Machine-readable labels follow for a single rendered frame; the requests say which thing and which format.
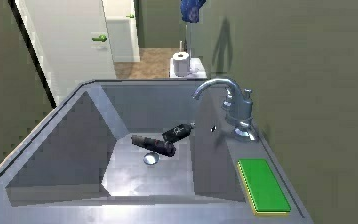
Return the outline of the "black razor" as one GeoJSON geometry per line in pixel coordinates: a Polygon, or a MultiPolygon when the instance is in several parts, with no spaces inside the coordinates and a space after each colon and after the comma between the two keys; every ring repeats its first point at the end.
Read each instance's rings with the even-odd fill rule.
{"type": "Polygon", "coordinates": [[[172,143],[158,139],[132,135],[131,142],[133,145],[168,157],[172,157],[176,152],[176,148],[172,143]]]}

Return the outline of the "white room door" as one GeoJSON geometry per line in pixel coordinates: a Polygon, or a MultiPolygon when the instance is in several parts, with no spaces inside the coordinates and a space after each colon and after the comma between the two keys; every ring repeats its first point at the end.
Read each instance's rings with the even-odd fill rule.
{"type": "Polygon", "coordinates": [[[135,0],[102,0],[114,62],[139,62],[135,0]],[[126,17],[134,14],[135,18],[126,17]]]}
{"type": "Polygon", "coordinates": [[[102,0],[14,0],[54,101],[79,84],[114,79],[102,0]],[[91,38],[101,34],[106,42],[91,38]]]}

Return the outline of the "white paper roll stand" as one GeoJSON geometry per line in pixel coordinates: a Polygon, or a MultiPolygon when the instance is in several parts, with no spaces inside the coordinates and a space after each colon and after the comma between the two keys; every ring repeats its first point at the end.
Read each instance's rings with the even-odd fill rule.
{"type": "Polygon", "coordinates": [[[177,52],[187,52],[190,56],[190,70],[187,76],[185,77],[178,77],[174,74],[174,68],[173,68],[173,55],[177,52],[175,52],[171,59],[170,59],[170,69],[169,69],[169,77],[170,78],[206,78],[206,71],[204,69],[204,66],[199,58],[193,58],[188,50],[185,49],[186,44],[183,41],[179,42],[179,50],[177,52]]]}

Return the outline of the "silver curved faucet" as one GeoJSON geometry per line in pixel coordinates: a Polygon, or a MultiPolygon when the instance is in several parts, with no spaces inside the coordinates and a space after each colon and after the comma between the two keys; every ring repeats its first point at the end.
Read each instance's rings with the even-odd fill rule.
{"type": "Polygon", "coordinates": [[[218,84],[226,86],[227,96],[222,103],[222,108],[226,111],[226,121],[234,126],[234,133],[237,136],[256,141],[258,135],[252,125],[251,89],[241,90],[240,86],[230,78],[213,78],[202,83],[192,97],[198,100],[203,91],[218,84]]]}

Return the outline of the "blue hanging towel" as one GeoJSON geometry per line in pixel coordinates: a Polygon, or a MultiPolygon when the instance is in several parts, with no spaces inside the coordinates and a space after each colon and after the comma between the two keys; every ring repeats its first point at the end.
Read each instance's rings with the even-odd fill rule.
{"type": "Polygon", "coordinates": [[[206,0],[181,0],[180,11],[182,20],[188,23],[199,22],[199,11],[206,3],[206,0]]]}

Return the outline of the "black bottle with white print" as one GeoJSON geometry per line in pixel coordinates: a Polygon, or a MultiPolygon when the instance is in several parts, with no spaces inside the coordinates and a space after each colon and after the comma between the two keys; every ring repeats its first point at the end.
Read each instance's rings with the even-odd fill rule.
{"type": "Polygon", "coordinates": [[[166,142],[175,143],[177,141],[180,141],[188,137],[194,128],[195,128],[194,123],[180,124],[164,132],[162,134],[162,137],[166,142]]]}

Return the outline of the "green and yellow sponge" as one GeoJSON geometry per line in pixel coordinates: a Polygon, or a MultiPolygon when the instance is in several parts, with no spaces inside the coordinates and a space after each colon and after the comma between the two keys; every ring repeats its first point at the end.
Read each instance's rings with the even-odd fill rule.
{"type": "Polygon", "coordinates": [[[265,159],[245,158],[237,169],[254,215],[288,215],[291,206],[265,159]]]}

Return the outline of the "grey metal sink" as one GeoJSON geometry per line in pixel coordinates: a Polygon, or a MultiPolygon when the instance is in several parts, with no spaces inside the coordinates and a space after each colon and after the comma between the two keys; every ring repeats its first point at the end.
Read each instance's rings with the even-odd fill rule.
{"type": "Polygon", "coordinates": [[[192,97],[197,80],[82,84],[0,165],[0,224],[314,224],[263,135],[234,133],[226,89],[192,97]],[[133,145],[132,135],[194,123],[172,157],[133,145]],[[290,206],[254,215],[237,161],[265,159],[290,206]]]}

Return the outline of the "white toilet paper roll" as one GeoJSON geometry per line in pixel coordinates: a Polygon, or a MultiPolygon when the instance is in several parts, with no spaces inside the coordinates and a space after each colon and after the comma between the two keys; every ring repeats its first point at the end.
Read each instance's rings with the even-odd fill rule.
{"type": "Polygon", "coordinates": [[[174,74],[185,77],[190,70],[190,56],[187,52],[177,52],[173,55],[174,74]]]}

